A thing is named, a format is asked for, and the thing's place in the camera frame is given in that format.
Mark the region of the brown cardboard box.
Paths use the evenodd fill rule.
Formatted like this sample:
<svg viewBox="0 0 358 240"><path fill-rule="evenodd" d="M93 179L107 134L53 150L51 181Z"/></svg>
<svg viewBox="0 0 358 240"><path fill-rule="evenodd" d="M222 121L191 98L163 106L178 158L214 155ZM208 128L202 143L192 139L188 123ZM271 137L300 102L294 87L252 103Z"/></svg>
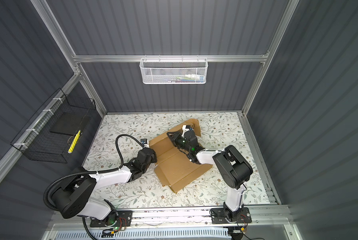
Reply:
<svg viewBox="0 0 358 240"><path fill-rule="evenodd" d="M169 186L174 193L178 193L213 167L210 164L192 163L173 146L166 132L150 140L149 147L157 155L154 172L161 184Z"/></svg>

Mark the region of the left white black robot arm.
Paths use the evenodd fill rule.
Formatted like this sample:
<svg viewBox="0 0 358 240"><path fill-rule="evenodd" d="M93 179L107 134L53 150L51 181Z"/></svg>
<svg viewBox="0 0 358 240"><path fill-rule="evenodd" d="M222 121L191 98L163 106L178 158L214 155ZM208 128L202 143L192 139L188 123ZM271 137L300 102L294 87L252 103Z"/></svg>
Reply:
<svg viewBox="0 0 358 240"><path fill-rule="evenodd" d="M157 162L155 151L149 148L148 140L137 143L142 147L135 158L128 163L121 159L119 167L103 171L87 171L77 168L72 174L51 183L43 194L45 205L61 213L63 218L78 216L94 218L107 227L120 223L116 208L108 200L97 200L92 193L115 184L130 183L146 173L150 164Z"/></svg>

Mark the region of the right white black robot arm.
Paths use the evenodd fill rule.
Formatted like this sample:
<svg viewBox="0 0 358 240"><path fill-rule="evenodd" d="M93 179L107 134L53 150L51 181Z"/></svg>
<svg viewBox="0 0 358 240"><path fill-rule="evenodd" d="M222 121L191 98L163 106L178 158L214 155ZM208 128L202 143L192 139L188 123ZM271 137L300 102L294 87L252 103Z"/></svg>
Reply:
<svg viewBox="0 0 358 240"><path fill-rule="evenodd" d="M227 198L223 204L223 213L218 214L211 209L210 214L216 220L223 216L229 223L242 221L251 223L251 216L244 207L242 197L247 190L245 183L250 180L253 168L241 155L237 148L229 145L222 150L208 150L198 143L194 129L189 125L176 132L168 132L167 136L174 147L184 153L190 162L198 165L217 166L223 180L228 186Z"/></svg>

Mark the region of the floral patterned table mat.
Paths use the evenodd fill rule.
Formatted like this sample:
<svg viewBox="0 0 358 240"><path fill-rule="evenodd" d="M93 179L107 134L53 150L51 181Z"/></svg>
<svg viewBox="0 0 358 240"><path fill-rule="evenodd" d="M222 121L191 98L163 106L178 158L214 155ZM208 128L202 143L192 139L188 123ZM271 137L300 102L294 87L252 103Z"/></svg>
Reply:
<svg viewBox="0 0 358 240"><path fill-rule="evenodd" d="M136 139L151 140L189 119L199 121L202 134L199 142L204 147L222 149L233 145L251 164L254 172L246 183L243 203L269 204L267 188L236 112L107 115L99 125L83 167L87 170L116 168L120 157L128 162L137 155L140 146ZM217 167L212 167L178 193L161 184L154 168L151 165L136 181L98 189L93 196L109 200L119 209L218 206L227 198L227 185Z"/></svg>

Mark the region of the pens in white basket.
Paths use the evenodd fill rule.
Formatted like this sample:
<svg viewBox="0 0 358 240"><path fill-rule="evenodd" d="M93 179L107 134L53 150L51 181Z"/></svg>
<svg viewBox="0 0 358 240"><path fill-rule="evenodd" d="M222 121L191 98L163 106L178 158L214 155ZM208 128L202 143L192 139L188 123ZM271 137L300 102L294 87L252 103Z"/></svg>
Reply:
<svg viewBox="0 0 358 240"><path fill-rule="evenodd" d="M206 77L204 75L197 74L172 75L167 78L163 78L163 81L168 83L204 84L206 82Z"/></svg>

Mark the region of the yellow marker pen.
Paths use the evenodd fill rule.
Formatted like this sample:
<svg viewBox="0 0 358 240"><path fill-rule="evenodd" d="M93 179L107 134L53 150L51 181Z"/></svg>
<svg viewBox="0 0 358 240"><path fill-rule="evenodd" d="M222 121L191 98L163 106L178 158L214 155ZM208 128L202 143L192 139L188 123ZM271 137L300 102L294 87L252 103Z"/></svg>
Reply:
<svg viewBox="0 0 358 240"><path fill-rule="evenodd" d="M72 154L81 136L81 130L79 130L73 138L73 141L67 151L68 154Z"/></svg>

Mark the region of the black foam pad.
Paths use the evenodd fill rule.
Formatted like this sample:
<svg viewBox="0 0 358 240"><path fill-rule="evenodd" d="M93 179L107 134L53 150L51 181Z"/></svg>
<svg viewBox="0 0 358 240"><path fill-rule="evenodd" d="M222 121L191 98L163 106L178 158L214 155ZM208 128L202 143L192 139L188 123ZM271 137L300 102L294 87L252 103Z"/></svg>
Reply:
<svg viewBox="0 0 358 240"><path fill-rule="evenodd" d="M53 134L74 136L79 130L83 132L89 121L89 116L63 113L50 128L50 132Z"/></svg>

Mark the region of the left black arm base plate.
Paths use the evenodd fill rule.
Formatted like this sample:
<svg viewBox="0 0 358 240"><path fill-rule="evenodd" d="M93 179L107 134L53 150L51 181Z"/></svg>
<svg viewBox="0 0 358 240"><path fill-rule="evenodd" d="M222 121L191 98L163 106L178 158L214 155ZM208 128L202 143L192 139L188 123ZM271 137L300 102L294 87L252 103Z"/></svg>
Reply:
<svg viewBox="0 0 358 240"><path fill-rule="evenodd" d="M91 228L122 228L129 227L132 220L133 211L112 211L103 220L91 218Z"/></svg>

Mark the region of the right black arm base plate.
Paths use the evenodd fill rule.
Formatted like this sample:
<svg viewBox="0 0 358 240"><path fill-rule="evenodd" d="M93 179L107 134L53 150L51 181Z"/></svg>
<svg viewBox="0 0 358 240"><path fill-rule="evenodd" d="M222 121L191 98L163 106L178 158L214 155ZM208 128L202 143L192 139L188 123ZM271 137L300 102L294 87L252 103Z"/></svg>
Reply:
<svg viewBox="0 0 358 240"><path fill-rule="evenodd" d="M250 224L251 214L248 208L240 208L231 212L228 208L212 208L210 215L213 224Z"/></svg>

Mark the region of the aluminium mounting rail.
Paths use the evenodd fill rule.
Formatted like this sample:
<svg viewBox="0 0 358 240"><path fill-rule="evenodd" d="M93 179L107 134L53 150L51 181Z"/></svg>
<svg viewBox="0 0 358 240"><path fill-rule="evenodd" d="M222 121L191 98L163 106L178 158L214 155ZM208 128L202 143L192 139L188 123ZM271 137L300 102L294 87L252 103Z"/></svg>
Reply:
<svg viewBox="0 0 358 240"><path fill-rule="evenodd" d="M212 207L177 207L177 208L136 208L133 212L130 228L184 228L208 227L212 225L210 209ZM294 218L287 205L249 205L252 218L249 226L288 225L294 224ZM83 230L82 220L79 217L63 219L60 213L54 213L47 231Z"/></svg>

